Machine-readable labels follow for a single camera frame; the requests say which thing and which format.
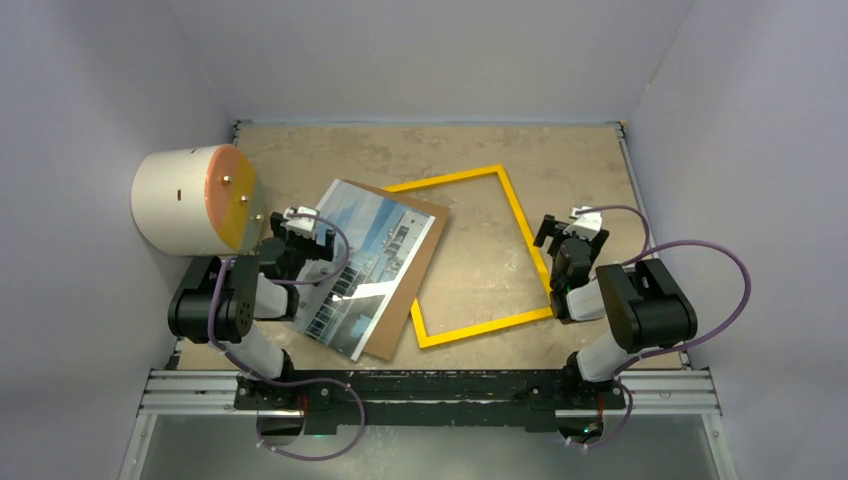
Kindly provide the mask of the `yellow picture frame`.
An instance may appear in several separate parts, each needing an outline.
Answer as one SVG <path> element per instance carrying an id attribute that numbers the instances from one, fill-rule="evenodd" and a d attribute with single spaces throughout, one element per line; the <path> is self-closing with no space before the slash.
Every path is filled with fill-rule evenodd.
<path id="1" fill-rule="evenodd" d="M 383 190 L 391 193 L 405 193 L 476 179 L 488 175 L 494 175 L 498 178 L 503 193 L 508 201 L 511 212 L 520 230 L 525 246 L 532 257 L 533 264 L 538 273 L 540 282 L 542 283 L 545 292 L 549 294 L 551 291 L 551 288 L 549 286 L 549 270 L 544 260 L 542 259 L 542 255 L 539 252 L 539 249 L 534 245 L 535 236 L 530 229 L 529 223 L 523 212 L 519 199 L 503 165 L 494 164 L 450 174 L 438 175 L 420 180 L 413 180 L 409 182 L 385 186 L 383 187 Z M 496 333 L 535 321 L 549 319 L 552 317 L 552 310 L 550 307 L 543 307 L 435 335 L 429 335 L 426 331 L 425 322 L 418 300 L 413 301 L 413 304 L 410 309 L 410 316 L 419 348 L 428 349 L 432 347 L 439 347 L 451 344 L 454 342 L 470 340 L 472 338 Z"/>

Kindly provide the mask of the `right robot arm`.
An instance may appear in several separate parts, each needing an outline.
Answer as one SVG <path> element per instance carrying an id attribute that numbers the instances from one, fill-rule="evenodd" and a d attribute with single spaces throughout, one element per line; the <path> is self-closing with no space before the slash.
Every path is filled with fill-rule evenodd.
<path id="1" fill-rule="evenodd" d="M 547 214 L 533 241 L 536 247 L 551 241 L 553 316 L 564 324 L 608 321 L 608 331 L 571 354 L 564 367 L 561 392 L 576 407 L 596 399 L 601 384 L 611 383 L 625 362 L 674 347 L 697 333 L 694 308 L 661 260 L 638 260 L 631 270 L 619 264 L 594 266 L 608 237 L 598 212 L 577 215 L 571 222 Z"/>

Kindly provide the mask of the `brown cardboard backing board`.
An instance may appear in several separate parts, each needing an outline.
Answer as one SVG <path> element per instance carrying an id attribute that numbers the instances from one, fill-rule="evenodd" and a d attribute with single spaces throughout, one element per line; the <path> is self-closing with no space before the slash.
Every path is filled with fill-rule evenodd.
<path id="1" fill-rule="evenodd" d="M 426 234 L 419 238 L 419 253 L 409 261 L 409 266 L 405 268 L 403 275 L 398 278 L 399 286 L 386 305 L 386 313 L 383 313 L 381 319 L 374 324 L 373 332 L 362 347 L 363 353 L 390 361 L 394 356 L 407 317 L 410 315 L 412 304 L 449 219 L 450 208 L 352 180 L 347 180 L 347 183 L 361 187 L 385 199 L 396 201 L 405 207 L 424 212 L 432 217 L 432 226 Z"/>

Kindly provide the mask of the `building photo print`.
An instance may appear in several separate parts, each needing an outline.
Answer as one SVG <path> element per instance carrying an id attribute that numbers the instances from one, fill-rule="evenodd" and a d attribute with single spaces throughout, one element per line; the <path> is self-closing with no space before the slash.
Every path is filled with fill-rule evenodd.
<path id="1" fill-rule="evenodd" d="M 333 278 L 298 288 L 300 300 L 293 328 L 302 335 L 357 360 L 398 278 L 419 251 L 419 238 L 432 217 L 396 201 L 334 181 L 317 205 L 319 216 L 337 225 L 347 243 L 335 238 L 334 258 L 308 261 L 301 280 Z"/>

